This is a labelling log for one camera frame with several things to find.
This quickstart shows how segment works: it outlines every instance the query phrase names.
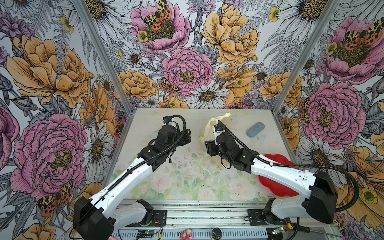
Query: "table surface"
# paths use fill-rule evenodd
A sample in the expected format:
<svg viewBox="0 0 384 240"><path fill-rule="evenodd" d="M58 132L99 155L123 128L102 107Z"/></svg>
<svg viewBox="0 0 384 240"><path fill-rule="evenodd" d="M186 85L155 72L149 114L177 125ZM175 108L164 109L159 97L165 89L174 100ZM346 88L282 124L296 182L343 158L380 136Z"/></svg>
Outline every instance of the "table surface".
<svg viewBox="0 0 384 240"><path fill-rule="evenodd" d="M157 137L162 118L179 114L191 130L192 142L177 147L172 163L163 163L127 195L128 199L265 202L272 193L254 174L225 169L220 157L210 157L204 146L204 129L211 118L230 113L230 129L250 149L281 154L289 159L270 110L139 108L134 116L110 181L122 173L148 142ZM257 122L265 125L257 136L246 131Z"/></svg>

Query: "blue eraser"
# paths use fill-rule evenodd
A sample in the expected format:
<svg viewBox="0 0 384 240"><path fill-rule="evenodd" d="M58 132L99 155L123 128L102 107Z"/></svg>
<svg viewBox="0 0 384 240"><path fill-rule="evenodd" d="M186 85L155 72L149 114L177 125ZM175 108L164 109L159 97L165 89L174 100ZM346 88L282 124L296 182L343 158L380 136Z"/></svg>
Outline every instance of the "blue eraser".
<svg viewBox="0 0 384 240"><path fill-rule="evenodd" d="M253 125L250 129L247 131L248 137L254 137L256 136L261 130L265 128L264 124L262 122L258 122L255 125Z"/></svg>

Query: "arm servo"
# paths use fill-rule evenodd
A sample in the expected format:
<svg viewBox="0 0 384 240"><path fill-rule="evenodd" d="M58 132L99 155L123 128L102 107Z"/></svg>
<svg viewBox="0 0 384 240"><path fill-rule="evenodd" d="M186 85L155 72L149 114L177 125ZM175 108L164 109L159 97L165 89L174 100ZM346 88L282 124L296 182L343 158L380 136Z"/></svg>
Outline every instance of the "arm servo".
<svg viewBox="0 0 384 240"><path fill-rule="evenodd" d="M119 177L90 199L82 197L75 203L73 227L85 240L106 240L114 229L132 223L147 225L150 222L153 207L142 199L128 207L116 207L139 182L163 164L177 146L191 142L190 130L185 129L185 121L182 120L184 126L180 132L172 117L164 117L164 125L157 138L140 151Z"/></svg>
<svg viewBox="0 0 384 240"><path fill-rule="evenodd" d="M308 215L323 223L333 222L338 195L327 173L319 171L314 174L307 170L274 166L277 162L264 155L240 148L219 124L212 130L215 140L205 142L208 154L219 155L237 170L269 178L299 193L296 197L270 199L264 209L269 223L286 217ZM255 158L255 155L269 164Z"/></svg>

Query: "red plastic lid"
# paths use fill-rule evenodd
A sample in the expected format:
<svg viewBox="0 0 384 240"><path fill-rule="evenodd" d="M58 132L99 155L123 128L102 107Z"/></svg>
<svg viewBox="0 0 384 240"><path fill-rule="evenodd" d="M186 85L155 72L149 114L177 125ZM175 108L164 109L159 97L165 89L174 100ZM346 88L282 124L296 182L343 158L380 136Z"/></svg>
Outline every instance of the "red plastic lid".
<svg viewBox="0 0 384 240"><path fill-rule="evenodd" d="M295 163L289 161L286 157L284 157L283 155L280 155L280 154L275 154L275 155L266 154L264 156L266 156L267 158L269 158L271 160L274 160L274 161L276 161L278 163L281 163L281 164L296 165ZM264 186L269 188L271 190L271 192L273 192L273 194L275 194L276 196L279 196L279 197L285 197L285 196L294 197L294 196L299 195L297 192L295 192L294 190L290 189L289 187L281 185L280 183L272 181L271 179L268 179L266 177L259 176L259 181L260 181L261 184L263 184Z"/></svg>

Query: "yellow plastic bag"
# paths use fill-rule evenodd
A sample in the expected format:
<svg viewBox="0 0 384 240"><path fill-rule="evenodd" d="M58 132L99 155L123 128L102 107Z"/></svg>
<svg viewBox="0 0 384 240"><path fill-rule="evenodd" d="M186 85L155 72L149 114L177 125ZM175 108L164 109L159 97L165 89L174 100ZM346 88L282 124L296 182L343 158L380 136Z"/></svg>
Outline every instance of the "yellow plastic bag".
<svg viewBox="0 0 384 240"><path fill-rule="evenodd" d="M215 140L215 135L212 130L212 127L218 124L217 121L221 121L227 128L231 129L230 123L231 123L231 117L232 115L230 113L226 113L223 116L211 118L207 125L205 126L204 130L204 141L213 141Z"/></svg>

